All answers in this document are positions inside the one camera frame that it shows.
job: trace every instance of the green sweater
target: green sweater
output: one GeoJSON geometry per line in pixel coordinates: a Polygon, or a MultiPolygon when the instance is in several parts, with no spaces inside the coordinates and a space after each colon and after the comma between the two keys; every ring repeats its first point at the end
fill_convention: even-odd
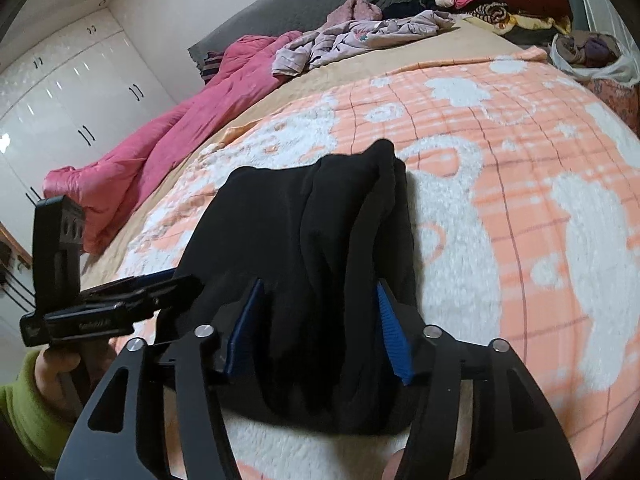
{"type": "Polygon", "coordinates": [[[43,468],[55,468],[71,434],[72,424],[56,415],[36,388],[37,351],[29,352],[18,380],[0,386],[0,410],[24,448],[43,468]]]}

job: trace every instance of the person's hand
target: person's hand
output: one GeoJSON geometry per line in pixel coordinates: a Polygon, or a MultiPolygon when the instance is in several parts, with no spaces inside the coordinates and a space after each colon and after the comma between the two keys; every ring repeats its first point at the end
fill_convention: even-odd
{"type": "MultiPolygon", "coordinates": [[[[95,363],[89,370],[93,389],[115,359],[116,353],[106,342],[94,344],[90,351],[95,363]]],[[[60,374],[75,370],[79,364],[80,355],[63,348],[42,350],[36,359],[36,387],[49,407],[65,418],[72,418],[72,414],[60,385],[60,374]]]]}
{"type": "Polygon", "coordinates": [[[382,473],[382,480],[394,480],[394,478],[396,477],[396,473],[398,472],[398,467],[400,466],[400,461],[402,460],[403,453],[404,449],[396,451],[389,459],[389,462],[386,463],[385,470],[382,473]]]}
{"type": "Polygon", "coordinates": [[[36,359],[36,387],[49,407],[60,415],[68,415],[69,406],[62,393],[58,375],[75,370],[79,364],[79,354],[58,348],[41,350],[36,359]]]}

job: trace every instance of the pink blanket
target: pink blanket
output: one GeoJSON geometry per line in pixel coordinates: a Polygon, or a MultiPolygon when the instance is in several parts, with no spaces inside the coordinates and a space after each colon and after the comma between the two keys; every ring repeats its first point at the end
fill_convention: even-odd
{"type": "Polygon", "coordinates": [[[167,174],[204,140],[281,86],[271,75],[278,49],[300,36],[245,36],[225,52],[220,72],[194,97],[141,126],[103,158],[50,171],[46,198],[66,194],[84,209],[84,250],[99,254],[167,174]]]}
{"type": "Polygon", "coordinates": [[[382,19],[382,11],[378,6],[367,0],[347,0],[326,17],[326,22],[320,30],[351,20],[371,20],[377,22],[382,19]]]}

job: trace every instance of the silver screw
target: silver screw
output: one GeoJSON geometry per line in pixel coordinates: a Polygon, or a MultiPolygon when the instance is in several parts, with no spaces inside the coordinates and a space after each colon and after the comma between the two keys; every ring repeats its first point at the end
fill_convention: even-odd
{"type": "Polygon", "coordinates": [[[129,352],[137,352],[145,345],[145,340],[141,337],[135,337],[127,341],[127,350],[129,352]]]}
{"type": "Polygon", "coordinates": [[[196,337],[209,337],[213,334],[213,327],[211,325],[200,325],[193,331],[196,337]]]}
{"type": "Polygon", "coordinates": [[[509,343],[507,343],[504,339],[496,339],[491,346],[494,347],[496,352],[508,352],[511,349],[509,343]]]}
{"type": "Polygon", "coordinates": [[[427,325],[424,327],[424,330],[422,330],[422,335],[429,339],[437,339],[442,335],[442,330],[439,326],[427,325]]]}

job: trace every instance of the orange and white blanket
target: orange and white blanket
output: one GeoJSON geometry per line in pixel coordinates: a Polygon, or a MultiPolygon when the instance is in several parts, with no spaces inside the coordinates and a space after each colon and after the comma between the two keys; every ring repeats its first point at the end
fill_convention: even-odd
{"type": "MultiPolygon", "coordinates": [[[[545,59],[534,48],[416,64],[228,130],[154,207],[114,277],[176,266],[235,168],[311,164],[386,137],[408,168],[425,322],[510,341],[587,476],[640,400],[640,142],[545,59]]],[[[152,339],[154,322],[139,333],[152,339]]],[[[225,420],[247,479],[379,478],[406,441],[225,420]]]]}

